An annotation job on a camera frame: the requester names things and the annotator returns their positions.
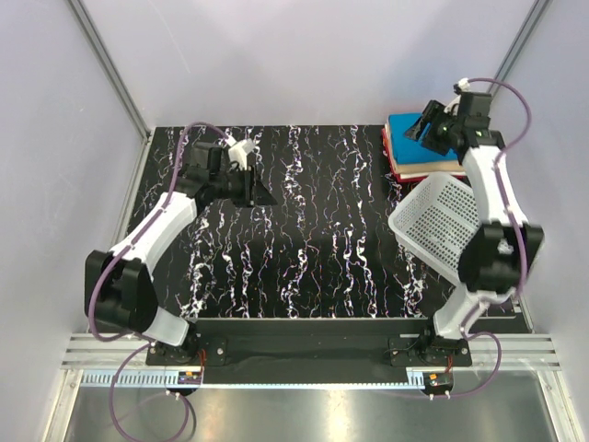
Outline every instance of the blue book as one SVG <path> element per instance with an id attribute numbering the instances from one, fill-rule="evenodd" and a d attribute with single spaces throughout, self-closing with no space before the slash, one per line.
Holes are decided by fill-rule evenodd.
<path id="1" fill-rule="evenodd" d="M 420 113 L 399 113 L 389 115 L 388 125 L 391 132 L 393 158 L 397 164 L 433 163 L 435 161 L 457 160 L 456 154 L 450 150 L 443 156 L 426 149 L 417 141 L 406 138 L 405 131 L 409 129 L 418 118 Z"/>

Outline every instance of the reflective floor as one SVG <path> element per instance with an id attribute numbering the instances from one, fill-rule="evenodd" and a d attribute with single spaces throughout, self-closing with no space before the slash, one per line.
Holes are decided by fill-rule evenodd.
<path id="1" fill-rule="evenodd" d="M 481 382 L 456 373 L 457 390 Z M 117 389 L 123 416 L 153 389 Z M 537 379 L 529 373 L 500 373 L 482 393 L 451 401 L 409 400 L 395 393 L 358 390 L 200 390 L 190 396 L 198 417 L 180 441 L 556 441 Z M 179 428 L 179 403 L 160 397 L 122 421 L 133 437 L 164 440 Z M 82 388 L 68 442 L 123 440 L 110 424 L 108 389 Z"/>

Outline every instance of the plastic basket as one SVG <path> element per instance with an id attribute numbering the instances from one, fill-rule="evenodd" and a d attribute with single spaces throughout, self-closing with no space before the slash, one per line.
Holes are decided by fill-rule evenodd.
<path id="1" fill-rule="evenodd" d="M 458 259 L 479 227 L 479 214 L 472 189 L 435 172 L 398 204 L 388 226 L 398 244 L 458 285 Z"/>

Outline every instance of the wall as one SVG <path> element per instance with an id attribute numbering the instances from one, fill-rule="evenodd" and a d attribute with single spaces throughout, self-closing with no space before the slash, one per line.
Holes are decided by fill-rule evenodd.
<path id="1" fill-rule="evenodd" d="M 0 440 L 39 440 L 141 142 L 65 1 L 0 3 Z"/>
<path id="2" fill-rule="evenodd" d="M 492 76 L 533 0 L 85 0 L 151 126 L 381 123 Z"/>
<path id="3" fill-rule="evenodd" d="M 509 77 L 534 113 L 528 137 L 509 156 L 509 172 L 528 218 L 546 244 L 525 288 L 537 329 L 557 346 L 577 414 L 589 435 L 589 217 L 587 115 L 589 3 L 555 1 Z M 502 92 L 493 126 L 511 138 L 523 124 L 521 105 Z"/>

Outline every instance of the robotic arm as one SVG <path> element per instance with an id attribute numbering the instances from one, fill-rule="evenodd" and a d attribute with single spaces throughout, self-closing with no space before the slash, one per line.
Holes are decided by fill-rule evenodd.
<path id="1" fill-rule="evenodd" d="M 198 343 L 195 333 L 189 333 L 193 324 L 158 306 L 153 271 L 174 238 L 213 201 L 229 199 L 238 207 L 276 204 L 255 168 L 248 167 L 253 148 L 251 140 L 243 140 L 229 149 L 196 143 L 187 151 L 175 191 L 162 194 L 127 238 L 108 252 L 94 250 L 87 257 L 86 314 L 99 277 L 127 249 L 100 289 L 96 320 L 195 354 Z"/>
<path id="2" fill-rule="evenodd" d="M 464 348 L 464 337 L 472 324 L 491 304 L 501 304 L 515 292 L 522 265 L 527 274 L 544 238 L 542 228 L 528 224 L 515 200 L 505 156 L 500 155 L 505 147 L 502 135 L 489 127 L 491 95 L 470 92 L 466 79 L 455 85 L 455 92 L 458 97 L 448 106 L 430 101 L 405 133 L 439 154 L 445 155 L 449 149 L 456 152 L 479 213 L 479 229 L 458 262 L 461 284 L 435 312 L 433 323 L 415 346 L 426 362 L 444 360 Z M 523 239 L 525 260 L 520 260 L 516 228 Z"/>

